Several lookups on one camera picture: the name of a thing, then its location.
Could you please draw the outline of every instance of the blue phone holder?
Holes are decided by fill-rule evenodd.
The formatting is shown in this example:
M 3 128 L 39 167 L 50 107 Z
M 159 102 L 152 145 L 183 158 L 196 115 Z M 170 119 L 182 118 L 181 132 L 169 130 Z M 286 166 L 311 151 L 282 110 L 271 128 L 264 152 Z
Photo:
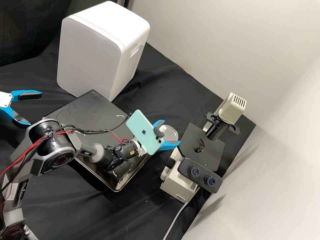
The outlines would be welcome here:
M 160 127 L 164 124 L 164 122 L 165 122 L 164 120 L 158 120 L 157 122 L 155 122 L 153 124 L 154 131 L 160 131 Z M 166 131 L 171 131 L 172 134 L 170 134 L 169 136 L 166 137 Z M 167 130 L 166 131 L 164 132 L 164 136 L 163 136 L 164 143 L 159 148 L 160 151 L 166 151 L 166 150 L 175 149 L 180 144 L 180 141 L 178 140 L 178 133 L 174 128 L 172 128 L 171 126 L 167 125 Z

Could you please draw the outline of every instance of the black fabric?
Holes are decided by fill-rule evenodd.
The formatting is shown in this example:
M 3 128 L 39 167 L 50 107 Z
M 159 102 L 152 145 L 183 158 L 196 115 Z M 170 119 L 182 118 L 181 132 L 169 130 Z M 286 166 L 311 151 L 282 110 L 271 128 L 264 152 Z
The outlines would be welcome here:
M 38 57 L 0 68 L 0 90 L 36 89 L 42 99 L 12 107 L 31 123 L 72 101 L 56 82 L 58 38 Z M 172 61 L 146 45 L 133 80 L 113 101 L 129 113 L 140 109 L 151 121 L 165 119 L 182 136 L 189 122 L 202 127 L 204 114 L 222 99 Z M 222 175 L 254 128 L 242 116 L 241 135 L 225 132 L 226 147 L 218 173 Z M 24 130 L 0 116 L 1 170 L 23 139 Z M 24 216 L 39 239 L 162 239 L 182 204 L 159 189 L 160 174 L 171 152 L 155 154 L 121 192 L 115 193 L 76 162 L 34 177 L 23 202 Z M 200 189 L 178 218 L 168 239 L 181 239 L 208 198 Z
M 1 0 L 0 66 L 35 57 L 59 29 L 70 0 Z

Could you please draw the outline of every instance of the microscope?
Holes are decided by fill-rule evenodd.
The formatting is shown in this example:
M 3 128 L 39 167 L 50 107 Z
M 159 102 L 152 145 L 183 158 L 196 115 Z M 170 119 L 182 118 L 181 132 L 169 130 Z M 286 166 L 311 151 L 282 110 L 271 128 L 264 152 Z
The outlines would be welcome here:
M 230 93 L 214 113 L 205 115 L 208 122 L 203 129 L 189 123 L 181 143 L 173 150 L 162 171 L 160 189 L 182 203 L 192 198 L 198 186 L 217 193 L 222 178 L 214 171 L 219 167 L 225 145 L 218 137 L 225 130 L 240 134 L 235 123 L 246 105 L 246 100 Z
M 62 167 L 76 156 L 90 157 L 90 162 L 109 172 L 125 161 L 158 150 L 174 149 L 180 141 L 166 141 L 165 135 L 175 131 L 164 125 L 164 120 L 151 124 L 140 110 L 136 110 L 125 123 L 133 139 L 119 139 L 111 130 L 83 130 L 73 125 L 60 124 L 45 118 L 31 125 L 21 144 L 10 156 L 12 164 L 0 175 L 0 240 L 38 240 L 23 218 L 21 204 L 32 175 L 41 176 Z M 113 134 L 120 144 L 107 146 L 86 142 L 79 134 Z

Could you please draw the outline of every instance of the white box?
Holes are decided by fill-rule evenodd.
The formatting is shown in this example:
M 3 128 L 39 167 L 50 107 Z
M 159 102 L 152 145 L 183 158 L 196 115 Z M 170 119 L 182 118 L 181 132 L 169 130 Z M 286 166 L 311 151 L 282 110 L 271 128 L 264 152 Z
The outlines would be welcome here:
M 111 1 L 64 18 L 59 86 L 76 97 L 95 89 L 112 101 L 133 78 L 149 30 L 146 20 Z

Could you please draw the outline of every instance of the robotic arm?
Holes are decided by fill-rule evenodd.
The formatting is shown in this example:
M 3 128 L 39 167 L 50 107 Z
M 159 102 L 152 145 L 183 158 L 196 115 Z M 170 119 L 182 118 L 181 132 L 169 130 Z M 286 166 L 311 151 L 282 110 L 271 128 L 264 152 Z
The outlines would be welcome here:
M 84 142 L 74 133 L 74 129 L 61 127 L 55 119 L 44 119 L 28 127 L 24 140 L 10 156 L 12 164 L 0 176 L 3 176 L 0 240 L 38 240 L 29 229 L 21 209 L 32 175 L 41 176 L 62 167 L 77 155 L 89 156 L 92 163 L 105 171 L 111 171 L 136 155 L 152 155 L 159 150 L 166 141 L 156 133 L 162 135 L 162 132 L 146 119 L 141 123 L 142 117 L 143 114 L 137 110 L 126 123 L 134 133 L 134 139 L 113 147 Z M 168 150 L 168 144 L 173 149 L 179 143 L 167 143 L 165 150 Z

